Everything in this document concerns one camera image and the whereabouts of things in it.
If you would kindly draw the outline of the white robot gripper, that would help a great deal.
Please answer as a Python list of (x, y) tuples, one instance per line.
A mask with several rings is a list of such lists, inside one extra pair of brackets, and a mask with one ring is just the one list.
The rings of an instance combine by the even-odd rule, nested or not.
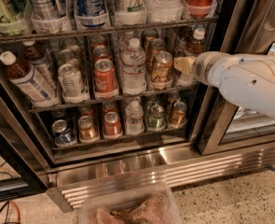
[(231, 55), (218, 51), (208, 51), (195, 57), (177, 57), (173, 60), (174, 68), (185, 75), (192, 73), (194, 78), (213, 87), (220, 86), (221, 74), (227, 68)]

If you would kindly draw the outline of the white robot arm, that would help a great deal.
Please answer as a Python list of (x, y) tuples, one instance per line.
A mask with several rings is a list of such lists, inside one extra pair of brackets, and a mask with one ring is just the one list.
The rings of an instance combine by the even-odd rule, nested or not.
[(275, 119), (275, 56), (209, 51), (179, 57), (174, 68), (216, 87), (230, 103)]

